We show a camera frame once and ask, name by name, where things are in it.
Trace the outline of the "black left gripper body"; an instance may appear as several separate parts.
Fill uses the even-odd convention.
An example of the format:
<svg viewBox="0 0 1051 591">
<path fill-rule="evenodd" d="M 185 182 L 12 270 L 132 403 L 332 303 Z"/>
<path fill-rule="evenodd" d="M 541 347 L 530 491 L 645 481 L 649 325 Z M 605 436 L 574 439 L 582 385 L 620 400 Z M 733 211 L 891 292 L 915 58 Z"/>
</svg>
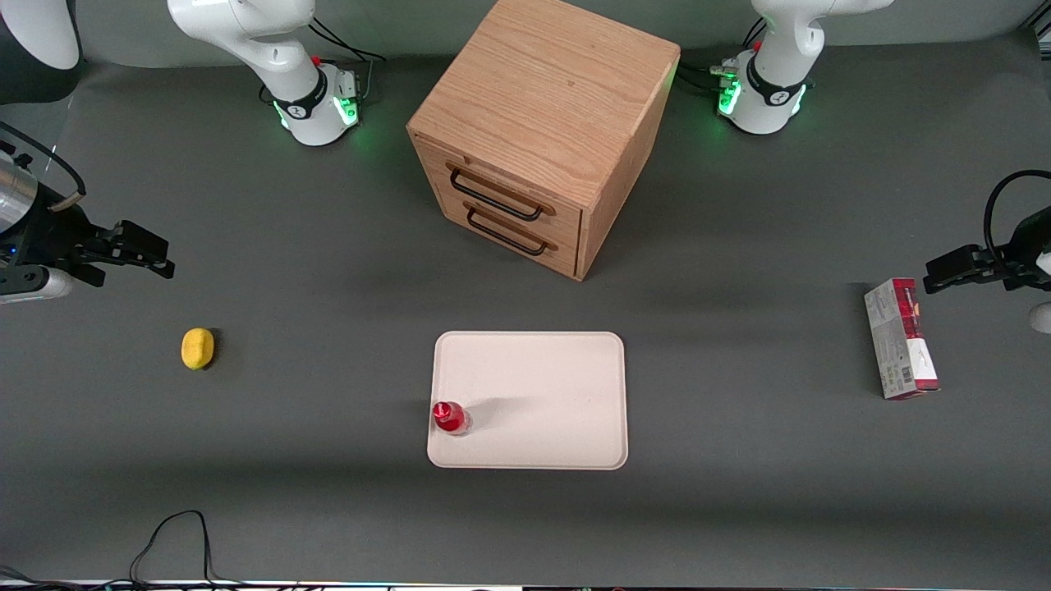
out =
<svg viewBox="0 0 1051 591">
<path fill-rule="evenodd" d="M 1050 291 L 1049 243 L 1050 208 L 1031 213 L 1021 221 L 1010 240 L 994 244 L 992 221 L 994 209 L 987 207 L 983 216 L 984 246 L 994 260 L 991 263 L 992 281 L 1001 282 L 1006 291 L 1029 287 Z"/>
</svg>

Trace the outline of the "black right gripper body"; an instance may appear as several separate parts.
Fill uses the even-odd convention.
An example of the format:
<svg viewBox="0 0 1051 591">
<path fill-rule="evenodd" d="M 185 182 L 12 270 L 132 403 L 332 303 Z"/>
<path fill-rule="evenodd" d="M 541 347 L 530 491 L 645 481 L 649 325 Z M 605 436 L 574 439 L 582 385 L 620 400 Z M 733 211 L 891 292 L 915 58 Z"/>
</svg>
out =
<svg viewBox="0 0 1051 591">
<path fill-rule="evenodd" d="M 51 212 L 30 206 L 21 221 L 1 235 L 3 289 L 39 289 L 51 279 L 101 287 L 101 264 L 120 265 L 110 231 L 90 223 L 79 206 Z"/>
</svg>

